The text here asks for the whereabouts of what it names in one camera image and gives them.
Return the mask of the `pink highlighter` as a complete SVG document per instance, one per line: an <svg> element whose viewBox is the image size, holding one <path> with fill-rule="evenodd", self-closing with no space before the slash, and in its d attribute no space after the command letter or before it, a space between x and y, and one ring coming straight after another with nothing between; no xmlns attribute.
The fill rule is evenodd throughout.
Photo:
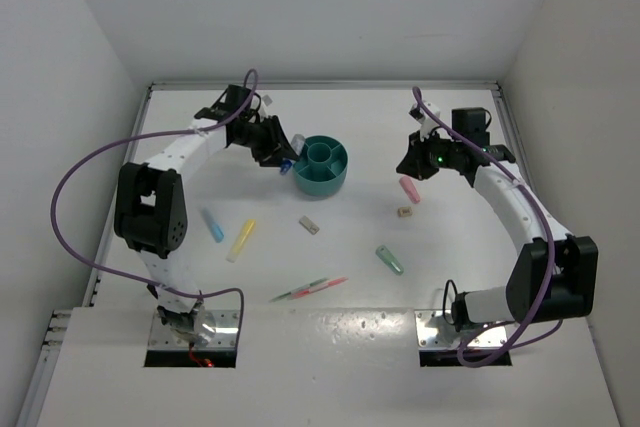
<svg viewBox="0 0 640 427"><path fill-rule="evenodd" d="M413 204L418 204L421 201L420 194L418 193L412 179L408 176L403 176L399 180L399 184L403 191Z"/></svg>

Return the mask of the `clear blue glue stick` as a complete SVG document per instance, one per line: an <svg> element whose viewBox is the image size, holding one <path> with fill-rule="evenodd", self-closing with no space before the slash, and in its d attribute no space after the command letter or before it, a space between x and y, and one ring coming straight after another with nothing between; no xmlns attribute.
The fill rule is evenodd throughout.
<svg viewBox="0 0 640 427"><path fill-rule="evenodd" d="M305 137L301 134L295 134L292 137L290 141L290 145L297 156L301 154L305 145L305 141L306 141ZM281 175L286 175L287 172L293 167L295 163L296 163L296 160L285 158L280 165L279 173Z"/></svg>

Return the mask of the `green highlighter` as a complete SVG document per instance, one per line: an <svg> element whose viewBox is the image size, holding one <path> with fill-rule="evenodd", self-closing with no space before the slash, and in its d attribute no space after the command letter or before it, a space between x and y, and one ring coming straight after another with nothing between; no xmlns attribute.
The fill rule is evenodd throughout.
<svg viewBox="0 0 640 427"><path fill-rule="evenodd" d="M395 274L402 275L404 267L396 258L396 256L385 246L380 245L376 248L376 256Z"/></svg>

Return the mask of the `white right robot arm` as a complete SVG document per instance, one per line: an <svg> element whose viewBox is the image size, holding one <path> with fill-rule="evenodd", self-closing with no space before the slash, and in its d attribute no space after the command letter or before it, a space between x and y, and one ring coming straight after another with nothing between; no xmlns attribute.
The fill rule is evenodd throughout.
<svg viewBox="0 0 640 427"><path fill-rule="evenodd" d="M483 108L452 113L453 135L440 136L440 113L409 111L420 125L408 138L399 174L424 181L441 170L460 174L493 209L509 234L518 258L501 287L461 292L451 305L457 330L491 322L532 323L588 316L593 309L598 248L577 237L539 202L521 176L515 156L494 144L491 116Z"/></svg>

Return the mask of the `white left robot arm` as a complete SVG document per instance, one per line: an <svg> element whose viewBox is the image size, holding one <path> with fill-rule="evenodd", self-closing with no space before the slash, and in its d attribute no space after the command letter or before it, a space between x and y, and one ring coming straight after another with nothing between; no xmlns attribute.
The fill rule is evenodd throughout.
<svg viewBox="0 0 640 427"><path fill-rule="evenodd" d="M188 229L185 186L231 145L249 149L261 167L278 168L299 157L279 118L266 113L261 96L247 86L230 85L160 153L119 171L114 232L143 261L162 323L189 342L204 334L206 311L181 247Z"/></svg>

